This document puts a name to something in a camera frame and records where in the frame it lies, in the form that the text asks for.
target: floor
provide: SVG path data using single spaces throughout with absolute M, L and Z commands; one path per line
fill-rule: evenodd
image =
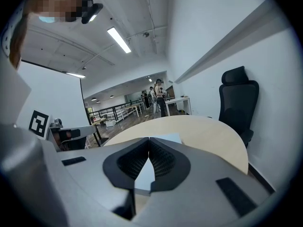
M 179 111 L 177 110 L 177 107 L 175 105 L 169 106 L 169 113 L 170 113 L 170 115 L 182 115 L 182 113 L 179 113 Z M 102 124 L 102 126 L 98 125 L 97 127 L 98 127 L 101 137 L 107 137 L 108 140 L 110 140 L 113 137 L 115 137 L 117 134 L 121 133 L 124 130 L 127 130 L 128 128 L 130 128 L 132 126 L 135 126 L 142 122 L 149 121 L 149 120 L 152 120 L 154 118 L 159 118 L 159 117 L 161 117 L 160 112 L 157 112 L 155 114 L 155 116 L 153 116 L 151 108 L 149 108 L 147 110 L 142 109 L 142 114 L 140 114 L 140 111 L 139 111 L 139 117 L 137 116 L 137 113 L 134 112 L 134 113 L 130 114 L 128 117 L 126 117 L 124 120 L 121 120 L 120 122 L 118 122 L 115 126 L 105 127 L 105 125 Z M 88 140 L 90 142 L 90 145 L 93 148 L 98 147 L 93 135 L 89 136 Z

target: black base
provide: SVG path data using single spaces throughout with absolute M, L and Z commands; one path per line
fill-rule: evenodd
M 109 138 L 104 137 L 104 138 L 98 140 L 98 141 L 99 141 L 99 144 L 102 145 L 102 144 L 103 144 L 105 141 L 107 141 L 108 139 L 109 139 Z

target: white whiteboard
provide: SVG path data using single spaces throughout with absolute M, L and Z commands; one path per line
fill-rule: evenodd
M 23 61 L 18 74 L 31 88 L 18 116 L 18 127 L 28 129 L 34 110 L 53 120 L 60 118 L 64 128 L 89 125 L 79 78 Z

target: black office chair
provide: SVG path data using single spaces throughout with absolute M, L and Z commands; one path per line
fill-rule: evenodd
M 249 81 L 244 66 L 226 71 L 222 75 L 222 83 L 219 88 L 219 121 L 233 128 L 247 147 L 254 134 L 250 123 L 258 100 L 259 85 L 256 81 Z

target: ceiling light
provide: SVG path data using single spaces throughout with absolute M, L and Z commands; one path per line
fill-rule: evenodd
M 113 39 L 119 44 L 119 46 L 121 46 L 121 48 L 125 51 L 125 53 L 131 52 L 125 41 L 122 39 L 122 37 L 114 27 L 107 30 L 107 32 L 113 37 Z
M 95 19 L 96 16 L 97 16 L 96 14 L 93 15 L 93 17 L 91 17 L 91 19 L 89 20 L 89 22 L 93 21 L 93 20 Z
M 85 76 L 83 76 L 83 75 L 73 74 L 73 73 L 69 73 L 69 72 L 66 72 L 66 74 L 69 74 L 69 75 L 72 75 L 72 76 L 78 77 L 78 78 L 85 78 Z

